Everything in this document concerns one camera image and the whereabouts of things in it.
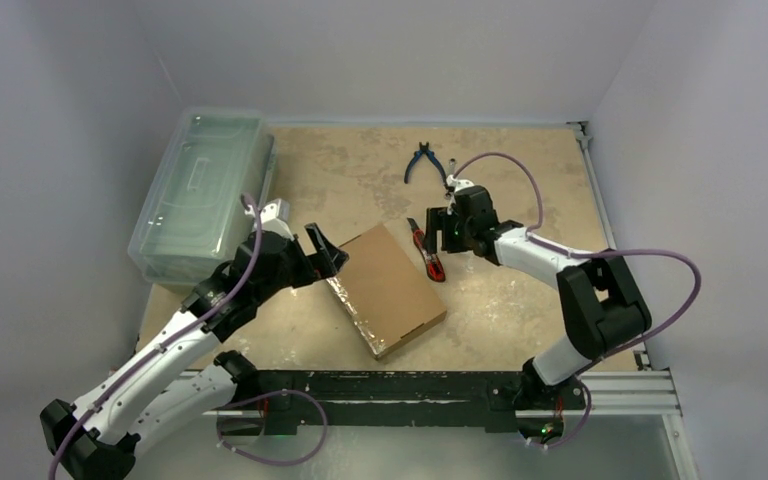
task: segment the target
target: blue-handled pliers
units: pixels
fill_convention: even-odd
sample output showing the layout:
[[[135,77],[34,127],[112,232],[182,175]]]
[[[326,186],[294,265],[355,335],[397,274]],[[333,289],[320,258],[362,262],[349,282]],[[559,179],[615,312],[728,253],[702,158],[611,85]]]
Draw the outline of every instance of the blue-handled pliers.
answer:
[[[425,154],[425,156],[427,156],[428,159],[431,160],[431,163],[437,168],[437,171],[440,172],[440,178],[443,180],[443,186],[445,187],[446,171],[443,170],[443,165],[437,161],[437,157],[434,156],[434,152],[428,148],[428,145],[429,142],[419,142],[419,150],[413,152],[413,158],[411,159],[410,163],[408,163],[408,168],[405,169],[405,183],[408,183],[408,180],[410,180],[410,171],[413,166],[416,165],[416,162],[418,162],[422,155]]]

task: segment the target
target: black metal base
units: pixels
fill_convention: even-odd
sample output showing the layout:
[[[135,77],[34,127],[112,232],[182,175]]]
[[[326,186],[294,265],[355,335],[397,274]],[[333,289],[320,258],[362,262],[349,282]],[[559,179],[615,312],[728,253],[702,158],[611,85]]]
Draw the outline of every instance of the black metal base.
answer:
[[[584,408],[580,390],[579,395],[574,393],[580,385],[573,382],[545,399],[514,408],[521,374],[261,370],[252,381],[258,383],[258,393],[281,389],[309,393],[324,408],[328,424],[338,426],[482,427],[488,433],[517,432],[524,425],[517,420],[516,410],[553,411],[558,396],[566,409]],[[251,387],[240,385],[239,391],[246,394],[236,400],[254,396]],[[269,400],[265,434],[293,435],[301,424],[322,424],[310,402],[293,395]]]

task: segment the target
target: pliers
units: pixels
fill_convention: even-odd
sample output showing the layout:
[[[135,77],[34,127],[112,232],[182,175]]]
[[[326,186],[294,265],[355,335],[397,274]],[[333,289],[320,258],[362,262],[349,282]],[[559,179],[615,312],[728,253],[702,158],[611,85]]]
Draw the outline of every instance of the pliers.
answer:
[[[437,157],[434,156],[434,152],[428,148],[428,146],[429,142],[419,142],[419,150],[413,152],[413,158],[411,159],[410,163],[408,163],[408,168],[405,169],[405,184],[407,184],[408,180],[410,180],[411,169],[414,165],[416,165],[416,162],[419,161],[422,155],[425,154],[425,156],[427,156],[428,159],[431,160],[431,163],[437,168],[437,171],[440,172],[440,178],[443,180],[443,186],[446,186],[446,171],[443,170],[443,165],[437,161]]]
[[[435,282],[445,282],[446,272],[443,270],[443,264],[440,263],[436,253],[428,253],[428,250],[425,249],[425,235],[417,225],[416,220],[408,218],[408,224],[411,227],[413,245],[422,254],[422,260],[425,262],[425,274]]]

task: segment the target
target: cable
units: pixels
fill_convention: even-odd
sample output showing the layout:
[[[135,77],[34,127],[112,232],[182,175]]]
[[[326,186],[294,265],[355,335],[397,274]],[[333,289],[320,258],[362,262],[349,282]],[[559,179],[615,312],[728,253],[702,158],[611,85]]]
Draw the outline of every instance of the cable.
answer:
[[[601,362],[602,360],[612,355],[616,355],[617,353],[622,352],[623,350],[626,350],[635,345],[638,345],[641,342],[645,342],[646,340],[649,340],[655,335],[658,335],[659,333],[663,332],[664,330],[669,328],[670,325],[675,323],[679,319],[679,317],[684,315],[687,309],[690,308],[690,305],[692,305],[693,302],[696,300],[696,297],[699,296],[699,290],[702,288],[702,273],[699,271],[699,267],[697,267],[696,264],[693,263],[693,261],[690,258],[688,258],[685,255],[682,255],[681,253],[673,252],[671,250],[662,250],[662,249],[655,249],[655,248],[607,250],[607,251],[595,252],[595,253],[576,252],[574,250],[563,248],[563,247],[554,245],[552,243],[543,241],[539,237],[535,237],[531,235],[531,233],[534,230],[537,230],[541,226],[543,226],[543,198],[540,195],[540,189],[537,187],[537,182],[534,179],[534,175],[531,174],[531,172],[528,170],[528,167],[526,167],[524,163],[522,163],[521,161],[517,160],[516,158],[506,153],[486,152],[486,153],[476,155],[475,157],[467,160],[463,165],[461,165],[460,168],[458,168],[455,171],[453,177],[457,178],[458,175],[461,173],[461,171],[463,171],[463,169],[465,169],[467,166],[469,166],[476,160],[485,158],[485,157],[502,157],[507,160],[510,160],[511,162],[516,164],[528,176],[528,180],[531,182],[531,187],[534,189],[534,195],[537,197],[537,223],[525,229],[525,235],[527,240],[534,242],[535,244],[540,245],[541,247],[547,248],[560,255],[564,255],[566,257],[575,258],[575,259],[615,258],[615,257],[624,257],[624,256],[661,256],[661,257],[673,258],[687,265],[690,268],[690,271],[693,273],[693,288],[691,289],[690,294],[687,296],[687,299],[684,301],[684,303],[681,304],[681,306],[678,308],[678,310],[675,311],[675,313],[667,317],[667,319],[664,320],[663,323],[653,328],[652,330],[644,333],[643,335],[635,338],[634,340],[631,340],[623,345],[620,345],[619,347],[616,347],[608,351],[602,357],[593,360],[592,362],[587,364],[584,368],[576,372],[576,376],[581,375],[587,370],[590,370],[591,368],[593,368],[593,366],[595,366],[597,363]],[[581,427],[590,417],[590,409],[591,409],[590,390],[587,389],[586,385],[584,386],[584,389],[585,389],[585,393],[587,394],[587,409],[584,411],[584,416],[581,418],[581,421],[578,422],[578,425],[576,425],[572,434],[564,436],[560,441],[552,444],[552,447],[557,447],[568,442],[570,438],[578,434],[579,430],[581,430]]]
[[[225,437],[222,436],[222,431],[219,428],[218,419],[216,421],[216,437],[219,439],[219,443],[216,444],[216,447],[217,448],[225,447],[226,449],[230,450],[232,453],[236,453],[237,455],[246,457],[249,460],[254,460],[255,462],[259,462],[264,465],[270,465],[273,467],[292,467],[293,465],[299,465],[313,458],[313,456],[319,453],[319,450],[321,450],[322,446],[325,444],[325,436],[328,433],[328,418],[325,416],[325,409],[322,408],[322,405],[307,393],[301,392],[299,390],[280,390],[276,392],[264,393],[263,395],[258,395],[256,397],[249,398],[248,400],[244,400],[242,402],[231,403],[222,408],[229,409],[229,408],[244,407],[251,403],[259,402],[260,400],[264,400],[271,397],[277,397],[279,395],[298,395],[308,400],[310,403],[312,403],[313,406],[316,407],[316,409],[319,411],[319,415],[322,417],[322,435],[319,436],[319,441],[316,443],[316,446],[313,447],[313,450],[294,460],[274,460],[271,458],[261,457],[253,453],[240,450],[237,447],[228,443],[228,441],[225,440]]]
[[[190,333],[196,328],[199,328],[201,324],[203,324],[206,320],[208,320],[210,317],[216,314],[219,310],[225,307],[225,305],[230,302],[234,296],[239,293],[239,291],[243,288],[243,285],[248,281],[249,277],[252,274],[252,271],[254,271],[254,265],[257,261],[258,255],[260,255],[260,243],[263,237],[263,224],[260,221],[260,211],[258,209],[257,203],[255,203],[254,199],[249,194],[243,194],[241,198],[242,202],[246,207],[251,207],[254,210],[254,223],[255,223],[255,239],[254,239],[254,248],[252,249],[251,254],[251,260],[249,260],[249,264],[246,266],[246,270],[243,272],[243,275],[240,277],[240,280],[237,282],[236,285],[234,285],[234,288],[231,289],[230,292],[228,292],[228,295],[226,295],[222,300],[216,303],[216,305],[213,306],[210,310],[205,312],[203,315],[195,319],[192,323],[185,326],[178,332],[172,334],[164,340],[163,342],[160,342],[159,349],[152,349],[149,350],[146,355],[141,357],[134,365],[132,365],[128,370],[122,373],[122,375],[119,376],[113,383],[110,384],[110,386],[101,394],[99,397],[89,405],[87,408],[87,411],[84,412],[83,415],[78,419],[77,422],[75,422],[74,425],[72,425],[72,428],[69,429],[69,431],[66,433],[66,436],[63,437],[63,441],[60,442],[60,446],[57,448],[57,451],[54,454],[54,458],[51,461],[51,464],[48,467],[48,479],[49,480],[55,480],[57,476],[57,465],[60,464],[60,461],[63,459],[63,455],[66,452],[66,449],[69,447],[69,445],[72,443],[72,439],[75,438],[75,435],[77,435],[78,430],[81,429],[88,421],[89,419],[96,413],[101,411],[101,406],[104,405],[104,402],[106,402],[110,397],[113,396],[114,393],[116,393],[122,385],[125,384],[130,378],[138,372],[142,367],[144,367],[148,362],[154,359],[157,355],[160,354],[161,351],[166,351],[166,349],[173,344],[176,340],[181,338],[182,336]]]
[[[454,178],[458,178],[458,175],[460,175],[463,169],[470,166],[476,160],[480,160],[485,157],[502,157],[504,159],[514,162],[520,168],[520,170],[525,172],[525,175],[528,176],[528,180],[531,182],[531,188],[534,189],[534,195],[537,197],[537,223],[526,228],[525,232],[529,233],[533,230],[537,230],[538,228],[542,227],[543,226],[543,196],[540,195],[540,187],[537,186],[537,180],[534,179],[534,175],[531,174],[531,171],[528,170],[528,167],[526,167],[524,163],[520,162],[516,158],[508,155],[507,153],[502,153],[502,152],[481,153],[467,160],[463,165],[461,165],[457,170],[455,170],[455,173],[452,176]]]

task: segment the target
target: aluminum foil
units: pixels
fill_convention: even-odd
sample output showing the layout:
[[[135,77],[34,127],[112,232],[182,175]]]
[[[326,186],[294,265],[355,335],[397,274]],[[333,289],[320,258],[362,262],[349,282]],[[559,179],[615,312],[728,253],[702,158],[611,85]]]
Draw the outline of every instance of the aluminum foil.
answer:
[[[375,332],[372,331],[372,328],[369,325],[369,321],[358,313],[355,306],[349,300],[349,292],[347,292],[343,287],[340,279],[337,277],[332,277],[326,281],[331,287],[331,291],[334,292],[334,295],[336,295],[340,300],[340,303],[343,304],[346,312],[349,313],[349,317],[351,317],[352,323],[355,324],[355,327],[357,327],[360,334],[366,340],[366,343],[369,344],[369,348],[372,349],[372,354],[375,355],[376,358],[381,356],[381,354],[384,353],[384,350],[387,348],[387,344],[384,342],[384,339],[377,338],[375,336]]]

